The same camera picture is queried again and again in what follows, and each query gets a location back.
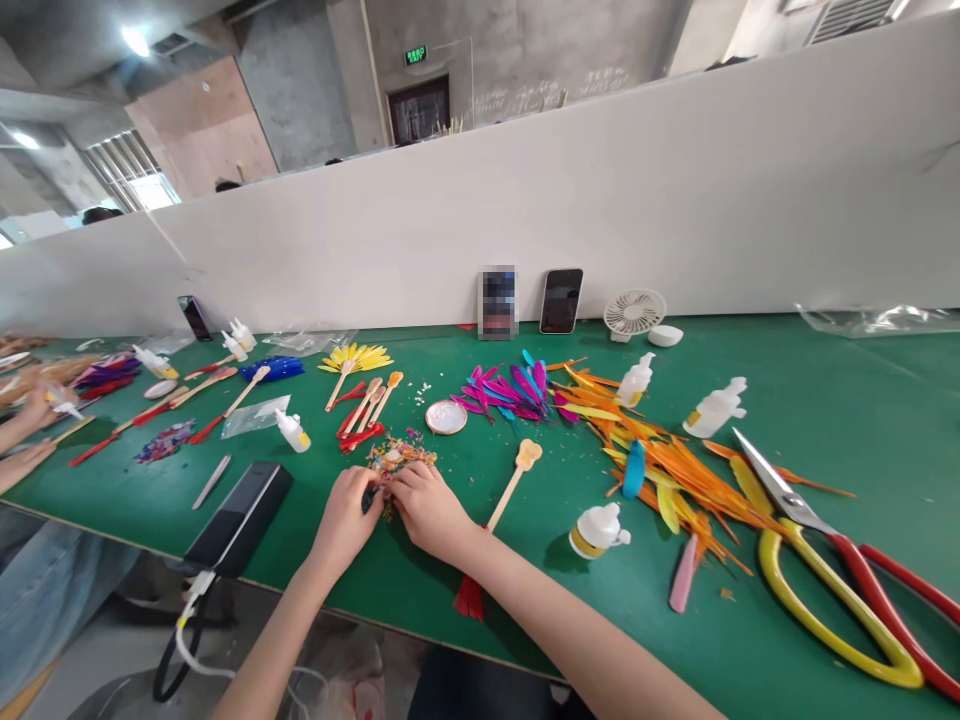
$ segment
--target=exit sign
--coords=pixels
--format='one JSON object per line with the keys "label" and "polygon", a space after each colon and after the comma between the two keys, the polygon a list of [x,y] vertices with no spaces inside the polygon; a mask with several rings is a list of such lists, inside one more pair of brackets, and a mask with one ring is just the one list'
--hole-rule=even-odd
{"label": "exit sign", "polygon": [[421,45],[418,48],[413,50],[407,50],[407,54],[404,55],[404,61],[406,62],[407,67],[410,65],[416,65],[418,62],[423,62],[427,59],[427,46]]}

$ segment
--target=doorway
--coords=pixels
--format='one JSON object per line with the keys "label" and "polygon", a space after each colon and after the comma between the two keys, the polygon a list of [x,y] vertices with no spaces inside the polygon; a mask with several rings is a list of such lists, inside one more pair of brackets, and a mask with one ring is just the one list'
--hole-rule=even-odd
{"label": "doorway", "polygon": [[409,145],[450,125],[450,76],[444,75],[389,94],[393,140]]}

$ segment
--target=phone screen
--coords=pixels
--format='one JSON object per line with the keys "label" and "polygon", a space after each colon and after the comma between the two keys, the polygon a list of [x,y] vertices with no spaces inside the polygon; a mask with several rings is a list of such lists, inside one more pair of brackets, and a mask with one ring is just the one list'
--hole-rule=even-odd
{"label": "phone screen", "polygon": [[200,306],[197,305],[197,299],[193,297],[193,295],[181,295],[177,300],[197,340],[213,340],[206,323],[203,322],[203,316],[200,314]]}
{"label": "phone screen", "polygon": [[551,270],[543,290],[543,310],[540,313],[540,332],[572,333],[577,324],[577,306],[580,304],[580,286],[583,270]]}

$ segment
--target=black power bank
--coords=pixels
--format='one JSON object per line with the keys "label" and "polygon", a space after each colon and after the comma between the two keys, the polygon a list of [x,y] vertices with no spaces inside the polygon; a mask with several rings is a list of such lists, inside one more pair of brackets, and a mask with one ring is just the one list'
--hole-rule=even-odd
{"label": "black power bank", "polygon": [[184,562],[221,577],[240,577],[292,484],[279,463],[261,460],[250,465],[193,541]]}

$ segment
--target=white fan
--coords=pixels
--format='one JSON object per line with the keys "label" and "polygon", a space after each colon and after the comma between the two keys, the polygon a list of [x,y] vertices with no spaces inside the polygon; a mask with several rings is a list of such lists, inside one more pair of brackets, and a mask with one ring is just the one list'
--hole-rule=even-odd
{"label": "white fan", "polygon": [[659,325],[667,315],[667,301],[654,290],[628,290],[607,303],[603,322],[610,339],[627,342]]}

